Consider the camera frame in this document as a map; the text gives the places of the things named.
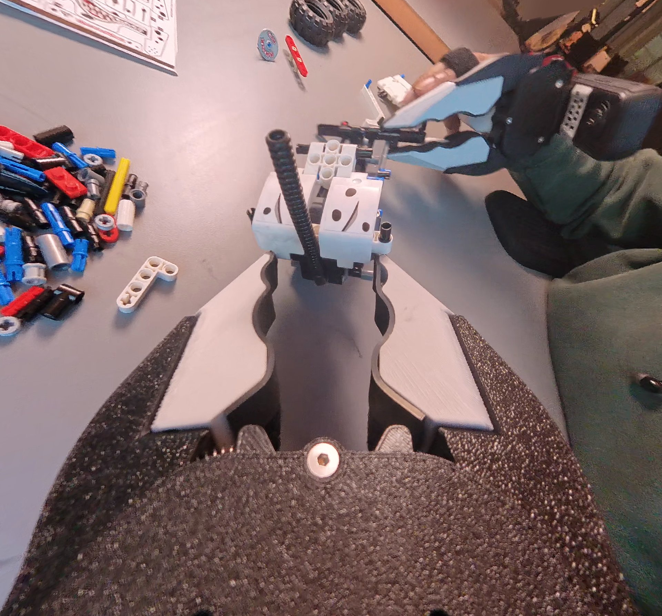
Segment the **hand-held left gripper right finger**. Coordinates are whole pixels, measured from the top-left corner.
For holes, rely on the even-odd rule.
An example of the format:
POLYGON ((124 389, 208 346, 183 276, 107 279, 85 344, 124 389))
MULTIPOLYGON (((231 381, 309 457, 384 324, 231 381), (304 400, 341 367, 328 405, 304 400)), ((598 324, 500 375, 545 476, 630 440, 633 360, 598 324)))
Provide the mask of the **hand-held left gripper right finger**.
POLYGON ((388 257, 373 272, 376 386, 434 428, 494 430, 453 314, 388 257))

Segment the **person's right hand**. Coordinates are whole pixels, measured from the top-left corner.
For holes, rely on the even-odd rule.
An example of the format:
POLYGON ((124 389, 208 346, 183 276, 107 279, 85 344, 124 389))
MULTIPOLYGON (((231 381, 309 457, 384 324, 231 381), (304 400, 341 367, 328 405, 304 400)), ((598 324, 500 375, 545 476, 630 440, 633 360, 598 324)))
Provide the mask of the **person's right hand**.
POLYGON ((457 78, 455 71, 446 64, 439 62, 421 74, 412 84, 403 99, 404 104, 411 103, 422 97, 427 92, 435 89, 443 83, 454 81, 457 78))

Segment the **white brick hood panel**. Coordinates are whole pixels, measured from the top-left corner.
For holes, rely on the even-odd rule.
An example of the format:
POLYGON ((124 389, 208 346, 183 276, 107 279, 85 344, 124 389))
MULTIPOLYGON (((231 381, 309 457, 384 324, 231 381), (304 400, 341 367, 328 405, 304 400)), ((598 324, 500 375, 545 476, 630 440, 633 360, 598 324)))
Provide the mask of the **white brick hood panel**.
POLYGON ((376 110, 382 104, 390 111, 400 108, 411 85, 403 75, 391 75, 374 82, 368 80, 360 89, 361 99, 368 108, 376 110))

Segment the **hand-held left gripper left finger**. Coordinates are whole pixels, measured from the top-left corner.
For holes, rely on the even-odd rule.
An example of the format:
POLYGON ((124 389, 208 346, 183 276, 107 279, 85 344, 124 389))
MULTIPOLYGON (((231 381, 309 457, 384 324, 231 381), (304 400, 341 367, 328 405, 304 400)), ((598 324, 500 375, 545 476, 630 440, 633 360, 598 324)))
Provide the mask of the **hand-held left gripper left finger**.
POLYGON ((263 255, 200 309, 153 432, 236 435, 256 424, 279 434, 275 352, 267 339, 276 287, 277 258, 263 255))

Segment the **pile of small brick pieces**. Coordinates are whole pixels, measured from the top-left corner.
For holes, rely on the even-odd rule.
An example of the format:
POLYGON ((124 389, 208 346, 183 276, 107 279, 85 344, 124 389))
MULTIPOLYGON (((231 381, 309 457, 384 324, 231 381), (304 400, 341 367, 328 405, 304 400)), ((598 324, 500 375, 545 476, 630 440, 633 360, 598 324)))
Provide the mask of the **pile of small brick pieces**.
POLYGON ((86 292, 79 279, 134 231, 148 182, 114 149, 76 147, 67 125, 33 136, 1 126, 1 338, 36 319, 61 322, 86 292))

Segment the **person's green sweatshirt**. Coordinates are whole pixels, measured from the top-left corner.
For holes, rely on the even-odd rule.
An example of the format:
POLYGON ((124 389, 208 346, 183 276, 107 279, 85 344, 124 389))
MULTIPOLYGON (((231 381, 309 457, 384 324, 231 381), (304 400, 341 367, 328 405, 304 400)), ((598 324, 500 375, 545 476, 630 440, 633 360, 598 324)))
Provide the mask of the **person's green sweatshirt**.
POLYGON ((661 614, 661 250, 551 282, 550 355, 571 445, 644 615, 661 614))

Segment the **white angled brick piece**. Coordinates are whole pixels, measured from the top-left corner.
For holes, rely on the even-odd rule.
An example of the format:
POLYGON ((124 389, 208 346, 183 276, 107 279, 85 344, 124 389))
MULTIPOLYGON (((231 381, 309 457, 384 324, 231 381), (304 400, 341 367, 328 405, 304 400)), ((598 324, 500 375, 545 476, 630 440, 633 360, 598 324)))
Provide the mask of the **white angled brick piece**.
POLYGON ((147 258, 117 297, 119 312, 124 314, 134 312, 155 281, 161 279, 166 282, 174 282, 178 278, 178 273, 178 266, 169 260, 159 256, 147 258))

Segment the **toy brick model car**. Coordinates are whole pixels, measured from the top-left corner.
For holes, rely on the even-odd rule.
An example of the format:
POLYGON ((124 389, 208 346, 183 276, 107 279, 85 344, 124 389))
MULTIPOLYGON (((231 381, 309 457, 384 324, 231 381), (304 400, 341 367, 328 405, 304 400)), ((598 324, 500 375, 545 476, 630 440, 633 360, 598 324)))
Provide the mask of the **toy brick model car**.
POLYGON ((247 215, 261 249, 298 264, 304 279, 342 284, 391 251, 380 206, 386 159, 433 139, 425 124, 387 131, 375 122, 319 124, 317 135, 294 148, 285 130, 267 134, 273 171, 247 215))

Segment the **red brick beam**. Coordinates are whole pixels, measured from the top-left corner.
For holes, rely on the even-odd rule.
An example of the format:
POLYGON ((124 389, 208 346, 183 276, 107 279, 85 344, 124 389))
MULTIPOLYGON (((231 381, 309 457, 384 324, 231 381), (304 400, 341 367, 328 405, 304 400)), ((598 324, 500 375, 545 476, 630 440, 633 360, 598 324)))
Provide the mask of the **red brick beam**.
POLYGON ((307 78, 309 75, 308 69, 293 37, 290 34, 286 34, 285 44, 287 47, 287 56, 294 67, 294 71, 300 78, 307 78))

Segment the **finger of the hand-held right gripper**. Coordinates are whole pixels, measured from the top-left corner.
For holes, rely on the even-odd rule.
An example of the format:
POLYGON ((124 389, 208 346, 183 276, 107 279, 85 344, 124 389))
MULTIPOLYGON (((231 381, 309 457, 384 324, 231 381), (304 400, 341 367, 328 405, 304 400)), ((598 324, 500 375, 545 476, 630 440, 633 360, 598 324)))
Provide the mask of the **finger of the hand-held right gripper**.
POLYGON ((403 144, 389 149, 393 162, 426 167, 446 174, 488 175, 507 166, 507 158, 483 135, 457 132, 442 140, 403 144))
POLYGON ((456 115, 487 132, 498 124, 520 123, 519 54, 477 54, 478 65, 454 81, 443 83, 411 103, 402 104, 383 127, 414 128, 426 121, 449 121, 456 115))

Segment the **sticker sheet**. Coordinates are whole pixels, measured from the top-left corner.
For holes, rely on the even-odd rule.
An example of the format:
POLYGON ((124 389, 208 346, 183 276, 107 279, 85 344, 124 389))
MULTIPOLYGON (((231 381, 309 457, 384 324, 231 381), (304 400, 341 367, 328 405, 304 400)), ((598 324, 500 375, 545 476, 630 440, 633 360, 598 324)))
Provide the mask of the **sticker sheet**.
POLYGON ((176 0, 1 0, 30 16, 174 73, 176 0))

